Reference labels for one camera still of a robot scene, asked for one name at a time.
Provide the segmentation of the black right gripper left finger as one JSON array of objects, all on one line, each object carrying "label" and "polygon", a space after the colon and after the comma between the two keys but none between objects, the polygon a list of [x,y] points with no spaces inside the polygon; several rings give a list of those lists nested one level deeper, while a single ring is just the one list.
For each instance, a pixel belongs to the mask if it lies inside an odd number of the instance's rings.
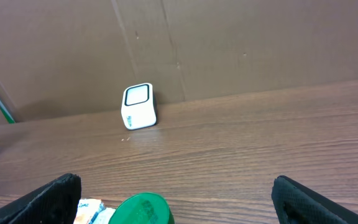
[{"label": "black right gripper left finger", "polygon": [[0,208],[0,224],[72,224],[81,178],[67,173]]}]

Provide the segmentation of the teal tissue pack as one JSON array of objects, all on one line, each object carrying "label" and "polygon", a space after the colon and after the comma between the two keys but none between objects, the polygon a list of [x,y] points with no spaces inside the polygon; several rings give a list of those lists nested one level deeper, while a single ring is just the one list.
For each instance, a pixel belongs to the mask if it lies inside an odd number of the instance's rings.
[{"label": "teal tissue pack", "polygon": [[105,208],[103,211],[98,213],[98,216],[94,220],[93,224],[108,224],[115,211],[116,210],[114,208]]}]

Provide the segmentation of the green lid jar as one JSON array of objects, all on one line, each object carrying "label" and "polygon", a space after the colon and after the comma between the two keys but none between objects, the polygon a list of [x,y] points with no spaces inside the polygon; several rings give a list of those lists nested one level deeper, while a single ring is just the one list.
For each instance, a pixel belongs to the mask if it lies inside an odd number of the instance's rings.
[{"label": "green lid jar", "polygon": [[109,224],[175,224],[167,201],[159,194],[135,194],[117,207]]}]

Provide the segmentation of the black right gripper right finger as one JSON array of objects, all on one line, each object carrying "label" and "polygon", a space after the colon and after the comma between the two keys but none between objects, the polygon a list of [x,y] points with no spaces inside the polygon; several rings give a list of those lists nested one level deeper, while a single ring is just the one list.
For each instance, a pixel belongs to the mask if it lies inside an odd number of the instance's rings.
[{"label": "black right gripper right finger", "polygon": [[284,175],[271,198],[280,224],[358,224],[358,214]]}]

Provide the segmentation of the orange Kleenex tissue pack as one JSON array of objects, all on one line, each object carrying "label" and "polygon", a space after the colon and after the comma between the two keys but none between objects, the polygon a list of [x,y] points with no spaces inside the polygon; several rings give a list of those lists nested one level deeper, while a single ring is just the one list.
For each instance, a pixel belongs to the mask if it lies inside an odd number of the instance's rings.
[{"label": "orange Kleenex tissue pack", "polygon": [[97,216],[105,209],[100,199],[83,198],[78,202],[74,224],[92,224]]}]

